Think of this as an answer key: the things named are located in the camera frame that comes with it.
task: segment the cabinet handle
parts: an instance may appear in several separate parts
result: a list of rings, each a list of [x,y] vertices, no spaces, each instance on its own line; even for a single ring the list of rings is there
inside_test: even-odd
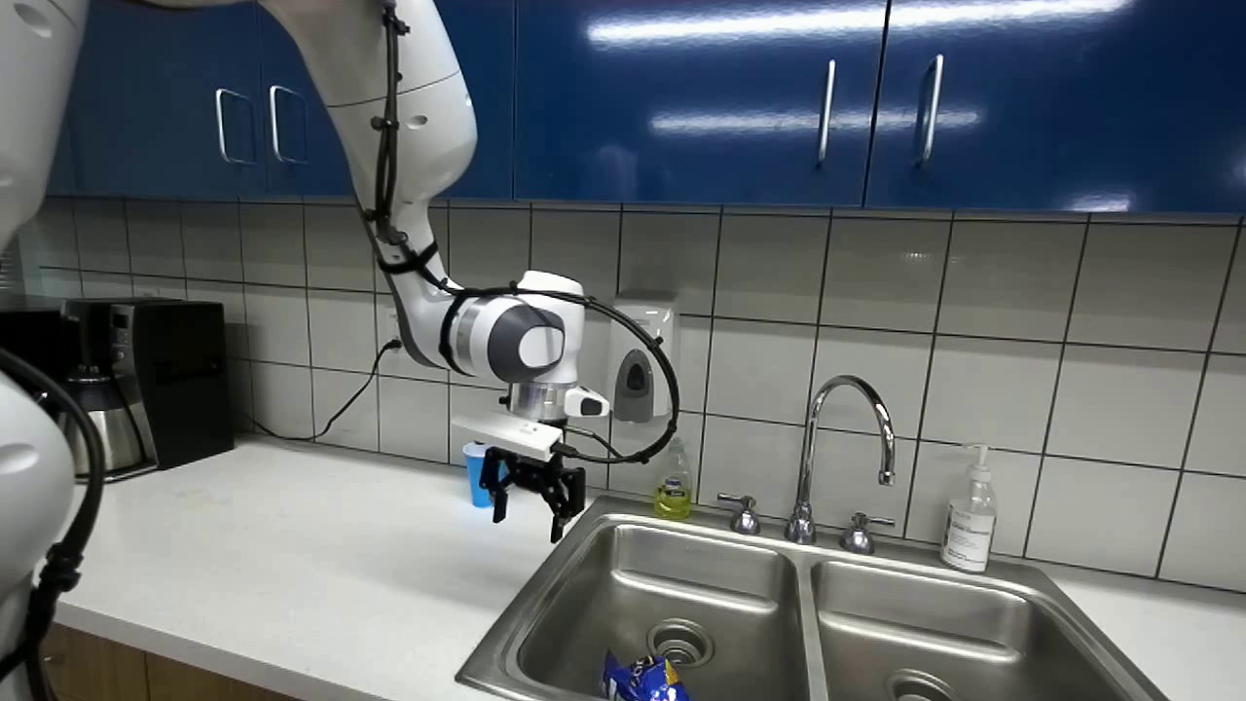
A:
[[[827,146],[831,146],[831,122],[835,122],[835,74],[836,74],[836,63],[827,63],[821,126],[820,126],[820,167],[827,167]]]
[[[251,162],[251,158],[241,158],[241,154],[236,154],[229,150],[229,126],[228,126],[228,101],[245,101],[245,95],[239,95],[239,91],[228,91],[228,87],[220,87],[216,95],[212,95],[212,109],[216,109],[216,117],[220,117],[220,154],[223,154],[223,162]]]
[[[295,98],[295,91],[287,87],[268,87],[268,143],[274,143],[274,158],[277,162],[303,162],[295,154],[286,150],[286,141],[281,141],[281,95]]]
[[[934,53],[934,71],[931,71],[931,101],[926,101],[926,126],[922,126],[922,154],[920,162],[931,162],[934,154],[934,132],[938,132],[938,104],[943,104],[943,53]]]

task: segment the sink drain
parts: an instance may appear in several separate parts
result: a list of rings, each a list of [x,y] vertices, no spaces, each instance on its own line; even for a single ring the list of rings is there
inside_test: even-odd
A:
[[[896,701],[953,701],[952,684],[926,671],[899,671],[891,677],[891,696]]]
[[[698,620],[664,620],[651,632],[651,653],[690,671],[713,659],[713,638]]]

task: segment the faucet handle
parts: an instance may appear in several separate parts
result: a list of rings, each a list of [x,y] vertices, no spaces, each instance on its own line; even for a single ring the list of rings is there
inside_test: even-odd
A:
[[[896,520],[883,520],[883,518],[872,518],[872,514],[855,514],[851,531],[842,535],[842,550],[855,550],[855,552],[872,552],[872,535],[869,524],[883,524],[891,531]]]
[[[729,531],[764,535],[764,520],[756,518],[756,498],[752,496],[716,496],[716,503],[738,507]]]

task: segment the cable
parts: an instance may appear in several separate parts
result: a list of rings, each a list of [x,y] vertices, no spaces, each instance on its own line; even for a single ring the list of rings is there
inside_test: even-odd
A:
[[[396,350],[396,346],[402,346],[402,337],[390,337],[390,341],[373,353],[373,365],[372,365],[365,383],[361,383],[361,387],[335,409],[335,415],[328,415],[324,428],[313,431],[313,436],[274,431],[274,428],[260,426],[259,415],[245,415],[245,422],[251,422],[254,428],[260,428],[265,436],[274,436],[274,440],[303,440],[303,444],[317,444],[317,440],[324,440],[324,436],[341,426],[341,415],[347,415],[351,406],[373,387],[373,376],[378,376],[378,370],[384,370],[384,359],[386,359],[390,350]]]
[[[683,411],[683,393],[679,393],[679,375],[664,350],[657,337],[651,337],[631,314],[624,314],[618,309],[611,304],[599,304],[595,294],[578,294],[578,292],[557,292],[557,287],[519,287],[519,284],[508,284],[508,287],[454,287],[448,281],[435,281],[428,271],[428,256],[424,253],[413,253],[407,246],[407,237],[396,232],[395,226],[395,189],[396,189],[396,82],[402,82],[402,66],[396,66],[396,37],[407,34],[407,24],[396,18],[395,13],[395,0],[386,0],[386,13],[384,13],[384,26],[386,26],[386,113],[373,117],[373,127],[384,132],[378,141],[378,167],[373,167],[373,209],[361,209],[361,220],[373,226],[372,228],[372,240],[373,240],[373,256],[386,271],[396,271],[396,270],[413,270],[420,281],[428,281],[433,287],[448,292],[455,304],[454,310],[443,314],[441,322],[441,337],[448,337],[448,328],[455,319],[455,310],[463,309],[463,298],[494,298],[494,294],[548,294],[548,298],[567,298],[567,304],[581,304],[595,314],[608,314],[611,322],[626,328],[642,346],[646,353],[657,363],[664,376],[665,376],[665,388],[669,388],[669,422],[665,422],[665,431],[631,452],[631,454],[618,454],[608,440],[592,436],[595,444],[603,444],[611,454],[583,454],[578,449],[561,449],[567,454],[572,461],[583,461],[583,462],[651,462],[679,431],[679,411]],[[378,248],[378,240],[390,240],[407,261],[402,266],[390,266]]]
[[[82,563],[86,541],[90,541],[94,520],[106,503],[106,440],[94,428],[94,422],[86,415],[86,409],[54,376],[47,376],[41,365],[30,365],[19,353],[0,346],[0,370],[30,376],[50,400],[59,400],[66,409],[66,415],[77,426],[82,444],[86,444],[86,496],[77,503],[77,514],[73,514],[66,536],[47,550],[47,563],[41,570],[41,583],[30,587],[30,600],[27,600],[24,636],[19,636],[18,651],[0,659],[0,677],[8,677],[18,667],[27,667],[37,696],[50,696],[50,690],[42,684],[42,671],[37,671],[37,667],[42,667],[41,648],[42,648],[42,636],[54,620],[59,594],[77,583],[77,563]]]

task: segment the soap dispenser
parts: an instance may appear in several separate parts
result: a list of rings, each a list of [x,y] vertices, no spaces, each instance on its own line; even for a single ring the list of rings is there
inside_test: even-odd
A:
[[[655,514],[657,518],[694,518],[698,496],[694,496],[694,461],[679,436],[669,436],[665,452],[657,452],[655,462]]]
[[[991,449],[977,444],[968,490],[946,507],[943,561],[968,572],[987,572],[996,536],[996,487],[987,461]]]

